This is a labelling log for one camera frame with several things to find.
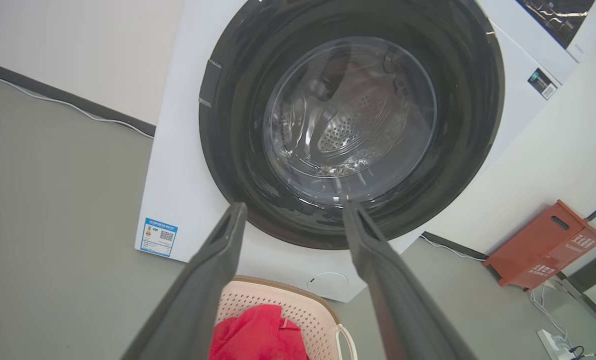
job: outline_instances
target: white washing machine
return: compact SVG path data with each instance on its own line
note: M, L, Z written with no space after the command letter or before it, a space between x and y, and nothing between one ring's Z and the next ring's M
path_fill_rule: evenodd
M135 248L187 262L232 201L238 274L348 302L340 201L398 253L596 37L596 0L186 0Z

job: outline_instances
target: floor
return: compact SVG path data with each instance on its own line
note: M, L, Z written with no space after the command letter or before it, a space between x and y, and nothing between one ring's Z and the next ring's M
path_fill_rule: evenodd
M151 140L0 84L0 359L114 360L183 264L134 250ZM557 333L479 262L416 242L403 260L481 360L548 360ZM567 294L546 307L596 353L596 321ZM385 358L367 290L336 303L360 359Z

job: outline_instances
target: box handle hole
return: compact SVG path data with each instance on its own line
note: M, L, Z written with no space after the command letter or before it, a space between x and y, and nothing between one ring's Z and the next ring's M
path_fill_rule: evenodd
M551 221L553 221L554 223L558 224L558 226L560 226L564 230L569 230L570 229L570 226L567 225L565 223L565 221L562 221L561 219L559 219L557 216L552 216L551 217Z

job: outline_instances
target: blue and white sticker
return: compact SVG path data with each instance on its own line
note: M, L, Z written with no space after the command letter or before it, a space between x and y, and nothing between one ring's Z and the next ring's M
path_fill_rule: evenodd
M170 257L177 232L177 226L146 218L142 230L140 250Z

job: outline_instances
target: washing machine door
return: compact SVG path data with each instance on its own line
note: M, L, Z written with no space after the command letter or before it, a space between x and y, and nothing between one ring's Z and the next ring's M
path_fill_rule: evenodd
M249 0L207 64L200 139L252 224L346 249L343 198L387 239L447 207L483 164L503 98L473 0Z

